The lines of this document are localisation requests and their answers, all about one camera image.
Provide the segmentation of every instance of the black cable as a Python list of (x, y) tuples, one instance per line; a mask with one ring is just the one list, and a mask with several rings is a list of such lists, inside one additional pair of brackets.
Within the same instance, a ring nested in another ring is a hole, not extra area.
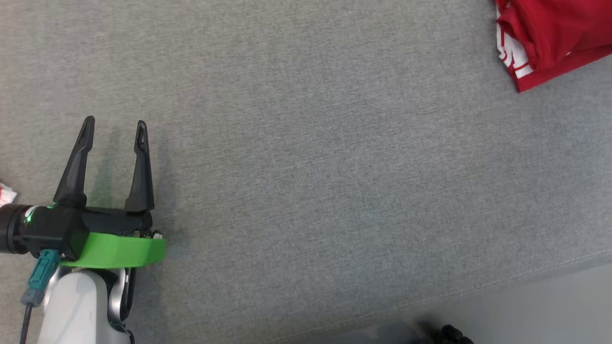
[(31, 303), (26, 305), (26, 313), (23, 315), (23, 326), (21, 327), (21, 339), (19, 339), (19, 344), (26, 344), (28, 326), (30, 326), (30, 316), (32, 316), (32, 306)]

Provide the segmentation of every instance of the red fabric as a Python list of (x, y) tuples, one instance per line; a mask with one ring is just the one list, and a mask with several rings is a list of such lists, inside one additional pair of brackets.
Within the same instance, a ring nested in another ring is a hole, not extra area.
[(495, 1), (502, 32), (523, 45), (533, 69), (517, 78), (509, 67), (519, 91), (612, 54), (612, 0)]

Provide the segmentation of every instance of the red cloth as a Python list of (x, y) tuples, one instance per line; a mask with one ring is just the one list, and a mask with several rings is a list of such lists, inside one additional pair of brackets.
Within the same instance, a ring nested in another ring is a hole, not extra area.
[(612, 54), (612, 0), (495, 2), (500, 58), (520, 92)]

